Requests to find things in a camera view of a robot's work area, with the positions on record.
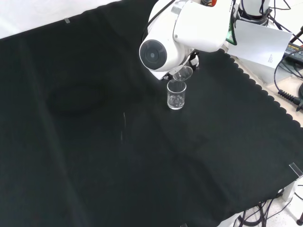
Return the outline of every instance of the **white paper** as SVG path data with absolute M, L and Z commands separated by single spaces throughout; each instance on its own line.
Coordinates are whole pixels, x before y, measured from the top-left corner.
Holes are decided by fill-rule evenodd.
M 228 54 L 275 68 L 292 34 L 237 20 L 235 36 L 238 45 L 229 45 Z

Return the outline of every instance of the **black tablecloth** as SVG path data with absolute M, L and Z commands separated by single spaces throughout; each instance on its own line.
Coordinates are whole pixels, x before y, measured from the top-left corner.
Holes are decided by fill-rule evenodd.
M 0 226 L 215 227 L 296 179 L 300 125 L 222 51 L 167 107 L 138 58 L 154 3 L 0 41 Z

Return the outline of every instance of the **small glass cup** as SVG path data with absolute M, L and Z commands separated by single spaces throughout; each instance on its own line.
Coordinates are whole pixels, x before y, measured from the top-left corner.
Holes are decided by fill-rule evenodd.
M 175 80 L 182 81 L 189 79 L 193 74 L 193 69 L 189 66 L 184 66 L 179 72 L 172 75 Z
M 167 83 L 167 105 L 172 110 L 179 110 L 184 106 L 186 83 L 170 80 Z

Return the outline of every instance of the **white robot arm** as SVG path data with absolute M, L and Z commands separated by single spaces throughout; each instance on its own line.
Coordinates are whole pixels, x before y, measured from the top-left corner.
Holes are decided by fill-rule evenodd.
M 150 20 L 169 2 L 159 0 Z M 232 8 L 233 0 L 218 0 L 213 7 L 201 5 L 200 0 L 175 0 L 148 26 L 139 50 L 142 63 L 162 79 L 168 73 L 177 73 L 194 49 L 217 51 L 226 39 Z M 210 23 L 208 18 L 217 19 Z

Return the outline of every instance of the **black cable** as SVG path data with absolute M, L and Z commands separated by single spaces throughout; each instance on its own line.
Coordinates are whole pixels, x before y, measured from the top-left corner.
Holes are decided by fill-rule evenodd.
M 286 9 L 282 9 L 282 8 L 277 8 L 276 6 L 274 6 L 274 9 L 279 9 L 279 10 L 291 10 L 292 8 L 290 8 L 289 4 L 286 2 L 286 0 L 283 0 L 285 2 L 285 4 L 287 5 L 288 8 Z
M 303 200 L 297 193 L 294 193 L 299 199 Z
M 275 23 L 275 25 L 277 25 L 277 26 L 279 25 L 282 28 L 284 28 L 287 32 L 292 33 L 292 35 L 303 44 L 303 41 L 299 37 L 297 37 L 293 32 L 291 32 L 290 30 L 288 30 L 286 27 L 284 27 L 283 25 L 281 25 L 280 23 L 278 23 L 272 16 L 268 15 L 268 18 L 271 19 Z
M 274 19 L 276 19 L 276 0 L 274 0 L 274 12 L 275 12 Z
M 260 208 L 259 208 L 256 212 L 254 212 L 253 214 L 249 215 L 249 216 L 245 219 L 245 221 L 247 221 L 251 216 L 253 216 L 254 214 L 258 213 L 259 211 L 260 211 Z
M 154 19 L 156 19 L 164 10 L 167 9 L 168 6 L 170 6 L 175 0 L 171 0 L 166 6 L 164 6 L 155 16 L 153 16 L 153 18 L 146 24 L 146 26 L 143 29 L 143 33 L 142 33 L 142 37 L 141 37 L 141 41 L 143 42 L 144 40 L 144 35 L 145 32 L 148 28 L 148 26 L 154 21 Z
M 282 64 L 284 65 L 285 68 L 287 68 L 287 70 L 289 71 L 289 73 L 294 74 L 296 77 L 303 79 L 303 77 L 295 74 L 290 68 L 288 68 L 288 66 L 284 62 L 282 62 Z
M 277 71 L 279 65 L 281 64 L 281 62 L 282 62 L 284 59 L 288 58 L 290 55 L 292 55 L 292 54 L 294 54 L 294 53 L 301 52 L 301 51 L 302 51 L 302 50 L 297 50 L 297 51 L 294 51 L 294 52 L 289 53 L 289 54 L 286 55 L 284 58 L 282 58 L 281 61 L 277 64 L 276 69 L 275 69 L 275 72 L 274 72 L 274 83 L 275 83 L 275 86 L 276 86 L 276 88 L 278 89 L 278 91 L 281 91 L 281 89 L 278 87 L 278 85 L 277 85 L 277 83 L 276 83 L 276 71 Z
M 303 78 L 302 74 L 299 72 L 299 70 L 296 67 L 295 63 L 294 63 L 294 70 L 300 75 L 301 78 Z
M 274 214 L 274 215 L 272 215 L 272 216 L 270 216 L 270 217 L 268 217 L 268 218 L 266 218 L 266 220 L 268 220 L 268 219 L 270 219 L 270 218 L 272 218 L 273 216 L 275 216 L 275 215 L 277 215 L 277 214 L 279 214 L 279 213 L 281 213 L 282 211 L 284 211 L 284 209 L 291 203 L 291 201 L 292 201 L 293 199 L 291 199 L 290 201 L 289 201 L 289 203 L 288 204 L 286 204 L 284 207 L 283 207 L 283 209 L 282 210 L 280 210 L 278 213 L 276 213 L 276 214 Z
M 234 23 L 235 23 L 235 20 L 234 20 L 234 16 L 233 14 L 235 13 L 236 9 L 235 7 L 233 6 L 232 8 L 232 13 L 231 13 L 231 30 L 232 30 L 232 40 L 233 40 L 233 45 L 237 45 L 237 39 L 236 39 L 236 35 L 235 35 L 235 29 L 234 29 Z
M 287 3 L 286 0 L 283 0 L 283 2 L 285 2 L 285 4 L 287 5 L 287 7 L 288 7 L 289 9 L 292 9 L 292 8 L 290 8 L 290 6 L 289 6 L 289 4 Z
M 237 218 L 236 218 L 236 220 L 235 220 L 235 222 L 233 223 L 233 226 L 232 227 L 235 227 L 236 226 L 236 222 L 237 222 Z

